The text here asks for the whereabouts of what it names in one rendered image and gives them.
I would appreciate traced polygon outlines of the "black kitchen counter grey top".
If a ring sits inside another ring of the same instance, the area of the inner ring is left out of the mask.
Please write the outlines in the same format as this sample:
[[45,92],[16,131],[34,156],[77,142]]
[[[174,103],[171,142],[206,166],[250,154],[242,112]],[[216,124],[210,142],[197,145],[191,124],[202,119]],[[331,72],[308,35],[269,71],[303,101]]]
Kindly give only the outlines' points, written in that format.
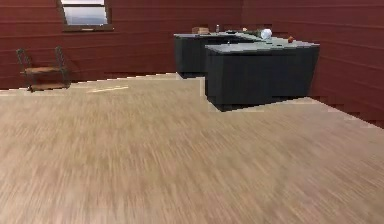
[[205,96],[221,111],[309,95],[320,45],[241,32],[176,34],[176,72],[202,77]]

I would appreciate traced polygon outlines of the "metal shelf with wooden boards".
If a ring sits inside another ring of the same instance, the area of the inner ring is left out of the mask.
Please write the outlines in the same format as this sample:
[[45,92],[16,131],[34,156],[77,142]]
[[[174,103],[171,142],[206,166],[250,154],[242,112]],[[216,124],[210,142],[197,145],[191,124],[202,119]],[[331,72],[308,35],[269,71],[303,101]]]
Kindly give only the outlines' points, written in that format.
[[[20,73],[25,76],[27,90],[31,93],[35,91],[53,90],[65,88],[68,89],[71,85],[69,80],[69,70],[66,67],[64,54],[60,46],[55,47],[56,64],[52,66],[36,67],[32,65],[31,58],[23,48],[16,50],[16,56],[20,65]],[[41,74],[60,73],[62,75],[61,83],[54,84],[38,84],[36,76]]]

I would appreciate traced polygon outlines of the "window with dark frame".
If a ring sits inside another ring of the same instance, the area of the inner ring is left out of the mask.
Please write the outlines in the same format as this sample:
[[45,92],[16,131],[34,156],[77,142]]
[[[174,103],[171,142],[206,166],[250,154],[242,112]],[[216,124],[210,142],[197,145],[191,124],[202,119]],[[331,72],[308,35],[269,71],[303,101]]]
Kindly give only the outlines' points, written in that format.
[[111,32],[110,0],[56,0],[64,32]]

